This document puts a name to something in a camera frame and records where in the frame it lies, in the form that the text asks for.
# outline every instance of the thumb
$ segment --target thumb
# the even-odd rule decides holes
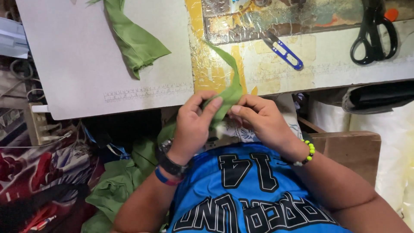
[[[210,125],[211,120],[213,119],[216,112],[220,109],[223,104],[223,97],[219,96],[210,101],[209,104],[203,109],[203,112],[200,115],[200,119],[205,122],[207,125]]]
[[[231,112],[236,116],[243,118],[253,125],[257,120],[259,115],[251,108],[243,107],[240,105],[234,105],[231,107]]]

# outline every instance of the fingernail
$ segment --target fingernail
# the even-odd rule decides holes
[[[240,105],[233,105],[232,107],[231,107],[231,111],[233,112],[233,113],[238,113],[238,112],[240,112],[240,108],[241,108],[241,106]]]
[[[221,97],[221,96],[219,96],[219,97],[217,97],[217,98],[215,98],[214,100],[211,101],[211,104],[216,108],[219,108],[222,103],[223,103],[223,97]]]

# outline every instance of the wristband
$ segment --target wristband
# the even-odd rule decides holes
[[[183,181],[183,179],[181,179],[181,180],[169,180],[164,175],[162,175],[161,171],[159,170],[159,166],[157,166],[155,168],[155,175],[159,179],[159,181],[163,182],[166,185],[170,185],[170,186],[176,186],[179,183],[181,183],[181,181]]]
[[[303,140],[301,139],[302,142],[306,143],[309,146],[309,155],[306,157],[306,159],[304,159],[302,162],[300,161],[296,161],[294,163],[288,162],[285,159],[281,158],[283,162],[289,164],[289,165],[293,165],[293,166],[299,166],[302,167],[303,165],[305,165],[306,163],[308,163],[309,161],[312,160],[313,154],[315,153],[315,147],[312,143],[310,143],[310,141],[308,140]]]

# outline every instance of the blue and red wristband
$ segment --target blue and red wristband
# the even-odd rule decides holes
[[[178,185],[179,183],[181,183],[181,181],[183,181],[183,179],[181,179],[181,180],[169,180],[168,178],[166,178],[162,173],[161,173],[161,171],[159,170],[159,166],[157,166],[156,168],[155,168],[155,175],[156,175],[156,177],[161,181],[161,182],[163,182],[164,184],[166,184],[166,185],[170,185],[170,186],[176,186],[176,185]]]

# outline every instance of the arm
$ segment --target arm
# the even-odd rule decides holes
[[[186,165],[193,155],[206,143],[208,127],[220,108],[221,97],[212,100],[201,111],[202,101],[216,95],[212,91],[202,91],[193,95],[178,111],[174,141],[167,156],[176,164]],[[178,179],[160,168],[168,179]],[[128,200],[116,215],[113,225],[117,232],[158,232],[168,212],[177,186],[169,186],[153,172]]]
[[[292,133],[273,101],[244,95],[238,104],[232,107],[231,117],[254,129],[263,144],[291,162],[308,156],[309,147]],[[292,169],[318,202],[351,231],[411,232],[368,182],[321,153],[316,151],[312,161]]]

